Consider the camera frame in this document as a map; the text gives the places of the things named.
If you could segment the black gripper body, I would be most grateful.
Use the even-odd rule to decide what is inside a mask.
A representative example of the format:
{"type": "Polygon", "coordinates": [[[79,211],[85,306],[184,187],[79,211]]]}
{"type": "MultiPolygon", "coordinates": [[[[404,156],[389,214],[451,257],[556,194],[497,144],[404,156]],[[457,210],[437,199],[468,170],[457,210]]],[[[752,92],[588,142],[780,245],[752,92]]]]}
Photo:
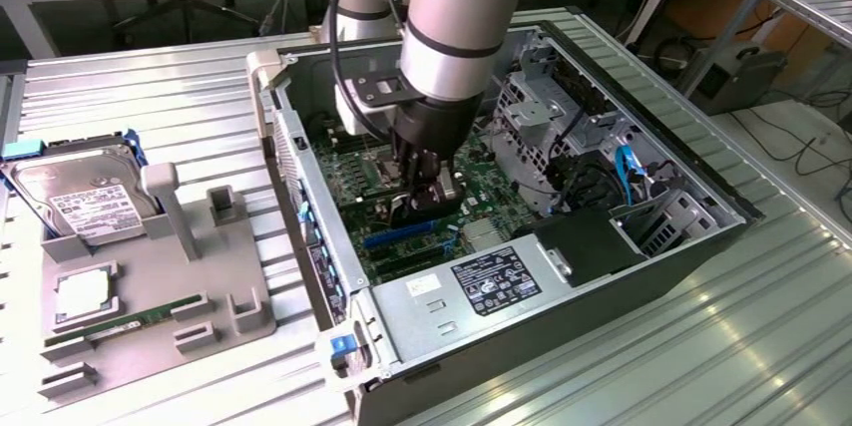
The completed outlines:
{"type": "Polygon", "coordinates": [[[467,140],[480,107],[480,95],[460,101],[425,97],[403,103],[393,123],[395,148],[404,159],[413,153],[449,160],[467,140]]]}

